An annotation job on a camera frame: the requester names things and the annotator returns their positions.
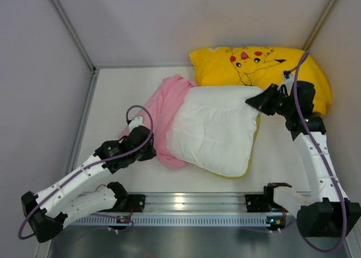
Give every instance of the pikachu pillow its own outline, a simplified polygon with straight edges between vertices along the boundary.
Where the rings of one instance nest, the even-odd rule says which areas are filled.
[[[293,69],[303,51],[283,47],[218,47],[190,53],[199,86],[245,85],[267,89],[283,82],[282,73]],[[311,56],[300,68],[298,80],[315,85],[314,112],[327,113],[332,94],[325,75]]]

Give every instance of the white wall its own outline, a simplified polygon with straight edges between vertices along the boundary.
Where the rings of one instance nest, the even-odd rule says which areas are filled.
[[[340,0],[311,53],[326,74],[333,104],[325,117],[335,169],[361,202],[361,0]]]
[[[328,0],[61,0],[95,65],[186,64],[204,46],[302,47]]]
[[[33,257],[20,197],[59,179],[90,71],[48,0],[0,0],[0,70],[0,257]]]

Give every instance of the pink blanket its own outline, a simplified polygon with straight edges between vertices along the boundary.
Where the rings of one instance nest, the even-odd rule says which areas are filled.
[[[144,105],[152,115],[154,122],[154,148],[157,151],[157,158],[167,168],[179,169],[186,165],[186,162],[175,158],[168,151],[166,133],[189,89],[195,86],[197,85],[194,82],[186,80],[180,75],[165,78],[153,96]],[[140,111],[137,116],[143,116],[145,126],[150,128],[149,118],[144,111]],[[119,137],[128,134],[129,128],[127,127]]]

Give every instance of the white pillow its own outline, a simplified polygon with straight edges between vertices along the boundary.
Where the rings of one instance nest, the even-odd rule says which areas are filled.
[[[176,158],[226,177],[248,167],[259,112],[245,103],[262,89],[200,86],[190,89],[167,132]]]

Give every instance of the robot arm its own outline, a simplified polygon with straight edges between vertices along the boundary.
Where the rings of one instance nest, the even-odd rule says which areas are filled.
[[[114,159],[137,148],[149,135],[153,135],[143,125],[142,117],[130,121],[129,129],[128,136],[119,141],[104,142],[82,165],[57,183],[35,194],[29,191],[21,197],[25,216],[36,206],[39,207],[28,222],[40,243],[54,238],[67,225],[81,217],[105,209],[124,207],[128,195],[119,182],[109,183],[94,193],[79,195],[119,169],[126,168],[137,160],[145,161],[156,156],[151,137],[140,150]]]
[[[298,101],[306,125],[312,132],[320,152],[308,135],[297,112],[293,96],[294,76],[284,72],[284,82],[270,85],[263,93],[246,100],[246,103],[265,113],[278,113],[286,118],[290,131],[305,165],[309,181],[310,198],[297,193],[287,183],[270,183],[264,189],[267,202],[274,207],[283,207],[297,218],[297,225],[304,237],[340,237],[342,212],[340,196],[347,212],[347,234],[361,216],[359,203],[351,203],[336,176],[327,150],[326,130],[321,117],[312,112],[315,95],[314,85],[297,82]]]

